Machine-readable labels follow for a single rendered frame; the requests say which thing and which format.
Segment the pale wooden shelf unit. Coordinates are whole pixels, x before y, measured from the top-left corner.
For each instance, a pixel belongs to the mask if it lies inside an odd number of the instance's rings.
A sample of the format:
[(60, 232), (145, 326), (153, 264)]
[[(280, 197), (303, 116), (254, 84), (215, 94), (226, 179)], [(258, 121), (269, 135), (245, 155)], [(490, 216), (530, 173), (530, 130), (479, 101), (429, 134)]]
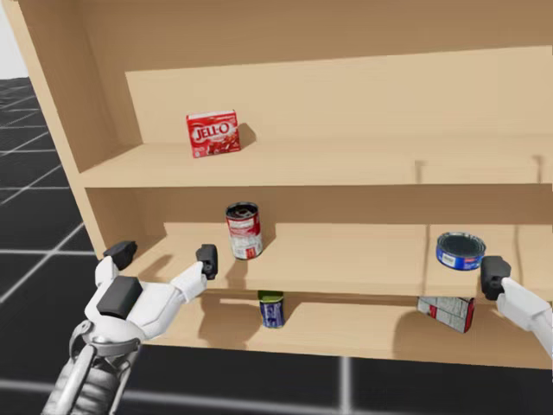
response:
[[(159, 346), (548, 368), (537, 339), (435, 258), (482, 238), (553, 302), (553, 0), (0, 0), (97, 252), (219, 276)], [(193, 158), (186, 116), (241, 150)], [(226, 208), (258, 206), (262, 253)], [(262, 324), (258, 291), (282, 291)], [(419, 297), (474, 299), (467, 333)]]

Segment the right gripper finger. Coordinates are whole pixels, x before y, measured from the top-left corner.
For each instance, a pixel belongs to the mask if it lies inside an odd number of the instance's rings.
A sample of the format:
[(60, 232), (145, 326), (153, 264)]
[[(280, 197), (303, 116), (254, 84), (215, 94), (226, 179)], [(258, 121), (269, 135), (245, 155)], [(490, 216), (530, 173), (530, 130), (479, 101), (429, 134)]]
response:
[(511, 277), (511, 266), (501, 256), (485, 256), (480, 265), (480, 287), (500, 314), (531, 332), (553, 355), (553, 308)]

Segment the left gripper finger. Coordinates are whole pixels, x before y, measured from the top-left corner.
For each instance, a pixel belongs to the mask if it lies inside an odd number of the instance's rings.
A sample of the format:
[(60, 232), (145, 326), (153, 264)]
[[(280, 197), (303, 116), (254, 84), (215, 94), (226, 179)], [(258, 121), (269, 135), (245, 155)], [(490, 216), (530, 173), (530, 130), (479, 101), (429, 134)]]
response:
[(108, 248), (103, 253), (95, 269), (95, 284), (111, 282), (119, 273), (128, 267), (137, 252), (137, 243), (133, 240), (124, 240)]
[(218, 274), (218, 250), (214, 244), (202, 244), (195, 253), (196, 262), (170, 282), (178, 290), (181, 302), (191, 302)]

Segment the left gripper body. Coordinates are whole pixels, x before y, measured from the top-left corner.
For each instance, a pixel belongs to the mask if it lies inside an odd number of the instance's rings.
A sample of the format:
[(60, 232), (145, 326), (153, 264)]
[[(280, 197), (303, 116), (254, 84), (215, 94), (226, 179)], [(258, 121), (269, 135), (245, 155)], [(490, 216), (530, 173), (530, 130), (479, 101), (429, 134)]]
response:
[(148, 341), (165, 333), (184, 297), (172, 284), (117, 277), (102, 283), (85, 308), (91, 337), (107, 342)]

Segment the red and white can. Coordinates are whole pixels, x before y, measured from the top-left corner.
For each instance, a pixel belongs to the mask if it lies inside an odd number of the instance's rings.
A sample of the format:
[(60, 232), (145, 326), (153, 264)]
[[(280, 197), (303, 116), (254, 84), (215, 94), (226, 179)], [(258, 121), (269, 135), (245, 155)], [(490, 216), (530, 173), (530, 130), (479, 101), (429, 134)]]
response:
[(255, 203), (240, 201), (228, 206), (226, 224), (232, 254), (236, 259), (254, 259), (262, 253), (261, 224), (258, 206)]

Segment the blue flat can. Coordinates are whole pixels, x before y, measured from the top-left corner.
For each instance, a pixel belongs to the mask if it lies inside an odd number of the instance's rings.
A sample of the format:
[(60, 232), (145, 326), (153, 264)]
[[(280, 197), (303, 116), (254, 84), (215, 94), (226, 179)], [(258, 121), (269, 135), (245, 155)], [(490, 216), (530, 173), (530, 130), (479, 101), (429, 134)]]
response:
[(471, 233), (442, 233), (436, 241), (437, 260), (442, 265), (456, 271), (478, 269), (485, 253), (484, 241)]

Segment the red and white carton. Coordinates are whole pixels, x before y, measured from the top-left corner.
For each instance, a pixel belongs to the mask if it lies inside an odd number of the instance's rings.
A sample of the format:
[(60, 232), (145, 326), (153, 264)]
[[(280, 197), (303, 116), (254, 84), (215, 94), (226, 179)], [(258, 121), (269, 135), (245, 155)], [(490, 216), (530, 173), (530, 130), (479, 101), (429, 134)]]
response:
[(467, 333), (474, 317), (474, 299), (464, 297), (419, 297), (417, 310), (459, 333)]

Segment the green and blue rectangular can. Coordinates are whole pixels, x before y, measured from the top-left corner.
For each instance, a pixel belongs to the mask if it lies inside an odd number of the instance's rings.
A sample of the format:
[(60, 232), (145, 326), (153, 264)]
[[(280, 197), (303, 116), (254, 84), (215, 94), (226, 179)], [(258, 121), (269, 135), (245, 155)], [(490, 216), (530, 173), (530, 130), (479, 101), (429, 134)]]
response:
[(280, 329), (283, 327), (285, 324), (283, 292), (259, 290), (257, 298), (263, 326), (268, 329)]

